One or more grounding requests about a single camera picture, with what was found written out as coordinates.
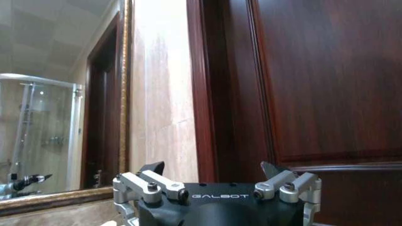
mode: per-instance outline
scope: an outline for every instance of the reflected doorway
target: reflected doorway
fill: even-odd
[[[121,79],[115,15],[88,56],[80,187],[113,185],[119,170]]]

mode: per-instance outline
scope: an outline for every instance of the marble wall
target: marble wall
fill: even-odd
[[[165,176],[197,182],[186,0],[135,0],[133,37],[131,171],[165,161]]]
[[[123,225],[113,200],[54,208],[0,218],[0,226],[101,226],[114,220]]]

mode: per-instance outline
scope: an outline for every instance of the ceiling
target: ceiling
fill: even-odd
[[[0,0],[0,73],[71,76],[111,1]]]

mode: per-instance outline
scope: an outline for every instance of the bolt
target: bolt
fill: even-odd
[[[254,198],[257,199],[257,200],[262,200],[263,199],[263,194],[262,194],[262,192],[261,191],[254,191],[253,192],[253,196],[254,196]]]
[[[259,186],[261,187],[270,187],[270,185],[267,185],[267,184],[261,184]]]
[[[295,190],[295,185],[291,182],[286,182],[283,187],[289,190],[289,191],[294,191]]]
[[[149,183],[149,191],[151,192],[158,191],[158,185],[155,184],[155,182]]]
[[[179,198],[179,202],[181,203],[185,203],[187,201],[187,199],[189,199],[189,191],[186,189],[179,190],[178,198]]]

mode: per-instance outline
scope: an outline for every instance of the logo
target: logo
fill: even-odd
[[[247,194],[219,194],[219,195],[194,194],[191,197],[193,197],[193,199],[205,199],[205,198],[210,198],[210,199],[241,199],[241,198],[246,198],[247,196],[249,196]]]

